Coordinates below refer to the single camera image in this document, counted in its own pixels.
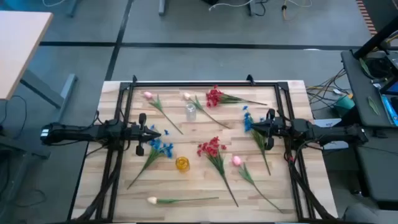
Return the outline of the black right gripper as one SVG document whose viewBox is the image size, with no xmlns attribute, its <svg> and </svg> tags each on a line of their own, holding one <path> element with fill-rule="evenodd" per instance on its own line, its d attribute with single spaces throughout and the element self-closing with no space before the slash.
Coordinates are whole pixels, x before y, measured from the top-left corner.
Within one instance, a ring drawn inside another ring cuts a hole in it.
<svg viewBox="0 0 398 224">
<path fill-rule="evenodd" d="M 276 117 L 275 110 L 269 109 L 266 118 L 262 122 L 252 123 L 251 128 L 258 133 L 265 133 L 265 150 L 271 150 L 274 147 L 274 138 L 277 137 L 285 137 L 286 136 L 286 127 L 284 124 L 284 117 Z"/>
</svg>

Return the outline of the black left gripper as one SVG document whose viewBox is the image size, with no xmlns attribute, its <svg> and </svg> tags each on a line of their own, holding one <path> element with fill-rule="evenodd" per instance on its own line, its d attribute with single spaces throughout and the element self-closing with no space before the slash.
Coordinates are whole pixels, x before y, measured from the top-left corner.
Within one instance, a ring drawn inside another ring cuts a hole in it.
<svg viewBox="0 0 398 224">
<path fill-rule="evenodd" d="M 126 128 L 124 132 L 124 140 L 127 141 L 128 147 L 130 146 L 131 141 L 138 141 L 138 145 L 136 146 L 137 156 L 144 155 L 144 148 L 142 147 L 142 143 L 161 137 L 160 133 L 156 129 L 151 129 L 145 126 L 146 119 L 146 114 L 141 113 L 139 115 L 138 124 L 131 123 L 131 126 L 129 128 Z"/>
</svg>

